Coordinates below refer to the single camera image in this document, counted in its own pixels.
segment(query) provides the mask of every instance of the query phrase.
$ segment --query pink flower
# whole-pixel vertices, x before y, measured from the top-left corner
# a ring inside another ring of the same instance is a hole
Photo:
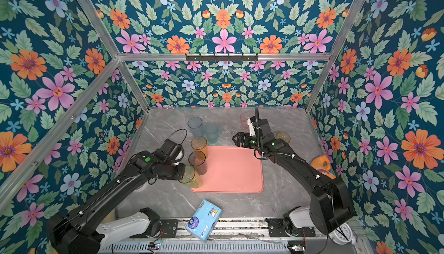
[[[77,77],[77,75],[72,72],[72,67],[68,68],[64,66],[63,71],[60,71],[60,74],[64,76],[63,80],[69,80],[70,82],[74,80],[73,78]]]
[[[297,38],[299,40],[297,43],[305,45],[305,43],[310,40],[309,37],[310,37],[310,35],[303,33],[302,36]]]
[[[120,71],[118,69],[114,70],[114,72],[111,75],[111,81],[114,83],[115,81],[119,80],[119,73]]]
[[[333,82],[336,81],[336,78],[339,77],[339,65],[333,65],[333,68],[330,69],[329,74],[330,74],[330,80],[332,80]]]
[[[370,140],[366,140],[364,138],[361,138],[362,142],[359,142],[358,145],[361,147],[361,152],[364,152],[366,155],[369,154],[369,150],[371,151],[372,148],[370,147]]]
[[[241,80],[248,80],[251,78],[250,72],[247,73],[245,70],[244,72],[240,73],[239,76],[241,76]]]
[[[211,73],[208,72],[208,70],[207,70],[207,71],[205,71],[205,73],[202,73],[202,79],[203,79],[203,80],[206,80],[206,81],[208,81],[208,80],[212,80],[212,79],[213,79],[212,75],[213,75],[213,74],[211,74]]]
[[[381,74],[376,73],[373,79],[373,84],[365,84],[365,89],[371,92],[365,99],[366,103],[371,103],[375,100],[375,107],[380,109],[382,106],[382,98],[389,100],[393,98],[393,94],[389,89],[385,89],[392,83],[392,76],[385,77],[381,82]]]
[[[39,192],[39,186],[34,185],[35,183],[38,183],[42,180],[43,175],[38,174],[29,179],[23,187],[20,189],[19,193],[17,194],[17,201],[21,202],[23,199],[25,199],[26,195],[29,193],[38,193]]]
[[[341,101],[339,101],[339,103],[337,103],[337,104],[338,104],[337,109],[338,109],[341,113],[343,113],[343,112],[345,111],[345,109],[347,108],[347,107],[345,106],[345,104],[347,104],[347,102],[344,102],[344,100],[341,99]]]
[[[414,109],[419,108],[419,105],[417,104],[417,102],[419,101],[420,97],[419,96],[414,97],[413,92],[410,92],[408,94],[408,98],[402,97],[401,99],[404,102],[401,105],[401,108],[406,108],[408,113],[410,113],[412,111],[412,108],[414,108]]]
[[[304,46],[305,50],[311,49],[311,53],[318,52],[325,52],[327,50],[327,47],[324,45],[325,43],[329,43],[333,37],[325,37],[327,35],[327,29],[321,30],[319,33],[319,36],[315,34],[311,34],[309,36],[309,40],[312,43],[307,43],[307,45]]]
[[[56,158],[56,159],[60,158],[60,152],[56,151],[56,150],[59,150],[60,147],[62,147],[62,144],[60,142],[58,142],[54,145],[54,148],[52,149],[51,153],[49,153],[49,155],[45,157],[44,161],[46,164],[49,164],[53,158]]]
[[[242,35],[245,36],[245,39],[249,38],[249,37],[253,37],[252,34],[254,33],[254,31],[251,29],[251,27],[244,28],[244,32],[242,33]]]
[[[281,67],[285,67],[285,61],[273,61],[271,67],[275,67],[276,70],[279,70]]]
[[[364,77],[367,77],[366,81],[373,80],[373,78],[374,78],[373,75],[376,74],[376,70],[374,70],[374,66],[372,65],[372,67],[370,67],[370,68],[367,67],[366,72],[367,73],[364,74]]]
[[[20,224],[20,226],[23,227],[28,223],[30,226],[34,226],[37,222],[37,219],[45,215],[45,212],[41,212],[44,207],[45,204],[40,204],[37,207],[37,204],[33,202],[29,206],[29,211],[23,211],[20,213],[21,217],[23,218],[22,224]]]
[[[185,64],[188,64],[186,66],[186,69],[188,70],[192,69],[194,72],[197,71],[197,68],[202,68],[202,65],[199,64],[198,61],[186,61]]]
[[[165,72],[164,70],[162,70],[160,72],[160,76],[162,79],[166,79],[166,80],[169,80],[171,78],[170,73],[168,71]]]
[[[99,101],[99,110],[100,111],[102,111],[103,113],[105,113],[105,112],[107,112],[107,111],[109,111],[109,103],[106,101],[106,100],[102,100],[102,101]]]
[[[348,83],[348,77],[341,77],[341,82],[337,84],[339,87],[339,93],[347,94],[347,89],[350,88],[350,84]]]
[[[254,71],[257,72],[259,69],[264,69],[264,64],[266,61],[257,61],[250,64],[250,68],[254,68]]]
[[[68,92],[73,92],[75,86],[73,84],[63,85],[62,74],[57,73],[54,76],[55,84],[47,77],[43,77],[42,81],[49,89],[39,89],[36,95],[44,99],[51,97],[48,101],[50,111],[56,110],[59,107],[59,102],[64,108],[71,107],[72,103],[74,103],[74,98]]]
[[[124,52],[131,52],[133,51],[134,54],[138,54],[140,53],[139,50],[145,50],[146,47],[143,46],[139,42],[139,36],[136,34],[130,35],[124,31],[123,29],[120,31],[120,34],[123,36],[122,37],[116,37],[115,39],[117,40],[117,42],[121,43],[121,44],[125,44],[125,46],[123,47],[123,51]]]
[[[228,37],[228,31],[226,29],[222,29],[220,32],[221,37],[212,37],[211,40],[218,44],[216,48],[214,48],[215,52],[221,52],[223,50],[224,54],[229,52],[234,52],[234,47],[231,45],[236,42],[236,37]]]
[[[288,69],[287,71],[282,71],[281,77],[284,78],[284,80],[287,79],[287,78],[290,79],[291,78],[290,69]]]
[[[104,83],[103,86],[101,88],[99,88],[99,95],[102,95],[102,93],[108,94],[108,90],[107,90],[108,87],[109,87],[109,84]]]
[[[29,104],[26,109],[28,111],[34,109],[36,114],[39,114],[41,109],[46,109],[45,105],[43,105],[45,99],[39,99],[39,97],[35,94],[32,96],[32,99],[25,99],[25,102]]]
[[[75,153],[80,153],[80,147],[82,147],[83,143],[80,143],[79,140],[70,141],[69,142],[70,147],[68,147],[68,151],[71,151],[71,156],[74,156]]]
[[[402,220],[405,221],[407,218],[409,220],[413,220],[413,216],[410,214],[411,212],[413,212],[413,208],[410,206],[406,206],[404,199],[401,199],[401,202],[399,202],[398,200],[395,200],[395,204],[397,206],[395,208],[395,212],[401,214]]]
[[[203,39],[203,37],[204,37],[205,35],[207,35],[207,34],[203,31],[203,28],[200,28],[200,29],[199,29],[199,27],[196,27],[196,30],[194,30],[193,32],[194,32],[194,34],[196,35],[196,38],[200,37],[201,39]]]
[[[391,143],[389,145],[389,138],[385,137],[383,140],[384,144],[380,141],[376,141],[376,145],[381,149],[379,150],[376,155],[378,157],[384,156],[384,161],[386,164],[390,163],[390,158],[393,160],[398,160],[398,155],[394,152],[398,148],[397,143]]]
[[[143,42],[143,45],[147,46],[147,45],[151,45],[151,37],[148,37],[146,34],[140,35],[139,34],[139,42]]]
[[[173,71],[176,71],[176,68],[180,68],[180,65],[178,64],[179,63],[179,61],[166,61],[166,68],[170,68],[171,67],[171,69],[173,70]]]
[[[425,191],[421,184],[416,183],[416,181],[421,179],[421,174],[419,172],[414,172],[412,175],[410,175],[410,169],[405,165],[402,168],[402,171],[404,174],[402,174],[401,171],[395,172],[396,176],[402,180],[398,183],[398,188],[401,190],[407,188],[407,192],[410,197],[415,196],[415,190],[419,192]]]

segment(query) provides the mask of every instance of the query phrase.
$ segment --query aluminum frame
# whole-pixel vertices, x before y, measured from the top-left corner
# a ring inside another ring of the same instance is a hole
[[[336,39],[333,43],[331,58],[324,65],[324,68],[322,69],[322,72],[320,73],[320,75],[318,77],[318,81],[314,85],[313,90],[311,92],[310,101],[308,101],[308,104],[305,106],[305,110],[307,112],[309,112],[311,107],[313,107],[313,104],[316,101],[316,98],[318,97],[319,93],[321,92],[322,86],[324,85],[325,81],[327,80],[329,72],[333,68],[333,65],[336,62],[336,59],[339,55],[339,52],[342,49],[342,46],[345,43],[345,40],[347,39],[348,34],[352,30],[352,27],[356,21],[356,18],[358,18],[358,14],[360,13],[360,11],[364,5],[364,2],[365,2],[365,0],[353,0],[352,4],[350,5],[350,9],[349,9],[347,17],[344,20],[344,24],[342,24],[341,30],[339,31],[339,33],[336,36]]]

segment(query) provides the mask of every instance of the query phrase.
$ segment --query pink mat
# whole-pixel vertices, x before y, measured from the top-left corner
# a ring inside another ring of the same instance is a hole
[[[234,146],[208,146],[208,170],[202,186],[194,192],[259,193],[264,189],[262,162],[252,149]]]

